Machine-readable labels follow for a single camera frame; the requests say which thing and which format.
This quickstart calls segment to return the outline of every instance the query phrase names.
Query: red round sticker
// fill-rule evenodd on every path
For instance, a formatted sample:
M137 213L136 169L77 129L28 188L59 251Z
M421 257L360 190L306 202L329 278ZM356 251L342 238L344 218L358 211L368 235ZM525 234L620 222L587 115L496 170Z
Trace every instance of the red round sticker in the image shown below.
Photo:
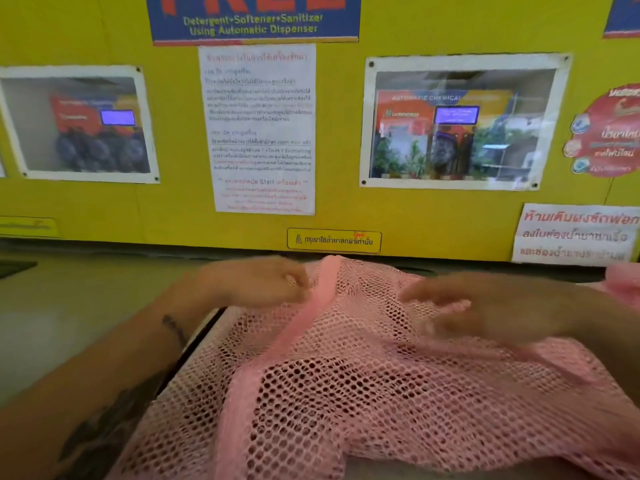
M578 114L564 156L572 172L619 177L640 168L640 84L610 90Z

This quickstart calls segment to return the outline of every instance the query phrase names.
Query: blue sign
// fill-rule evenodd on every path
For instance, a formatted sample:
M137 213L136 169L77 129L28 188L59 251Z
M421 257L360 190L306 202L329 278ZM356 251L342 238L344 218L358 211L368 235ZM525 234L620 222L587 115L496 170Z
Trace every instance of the blue sign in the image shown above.
M613 0L604 37L640 37L640 0Z
M154 45L357 41L362 0L147 0Z

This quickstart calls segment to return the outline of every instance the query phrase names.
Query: hand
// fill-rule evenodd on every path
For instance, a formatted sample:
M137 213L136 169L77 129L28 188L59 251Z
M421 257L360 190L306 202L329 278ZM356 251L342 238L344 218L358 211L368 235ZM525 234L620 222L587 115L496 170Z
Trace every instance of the hand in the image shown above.
M437 306L469 300L467 310L434 318L436 336L473 336L505 344L571 336L585 317L609 300L573 283L497 273L428 278L403 290L399 299L432 301Z
M222 261L212 266L228 304L267 308L283 303L302 303L308 298L305 267L280 256Z

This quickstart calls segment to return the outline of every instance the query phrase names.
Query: red letter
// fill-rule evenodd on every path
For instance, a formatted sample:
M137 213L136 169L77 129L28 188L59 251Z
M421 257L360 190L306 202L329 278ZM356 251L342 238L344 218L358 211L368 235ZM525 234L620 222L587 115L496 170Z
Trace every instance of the red letter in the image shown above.
M344 10L347 0L307 0L307 10Z
M175 0L160 0L162 6L162 13L165 15L178 16L178 12L175 8Z
M227 0L231 10L240 13L248 13L249 8L247 7L244 0ZM219 0L204 0L204 8L207 11L207 15L217 15L220 13L220 3Z
M295 11L295 0L255 0L258 11Z

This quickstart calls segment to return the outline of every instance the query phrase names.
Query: forearm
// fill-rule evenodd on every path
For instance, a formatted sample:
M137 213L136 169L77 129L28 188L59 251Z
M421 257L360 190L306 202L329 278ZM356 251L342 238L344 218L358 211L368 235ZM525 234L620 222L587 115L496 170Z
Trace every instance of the forearm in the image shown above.
M640 407L640 314L597 290L586 289L583 298L584 314L573 336Z
M0 411L0 465L14 479L104 478L208 305L172 287ZM226 305L219 296L211 307Z

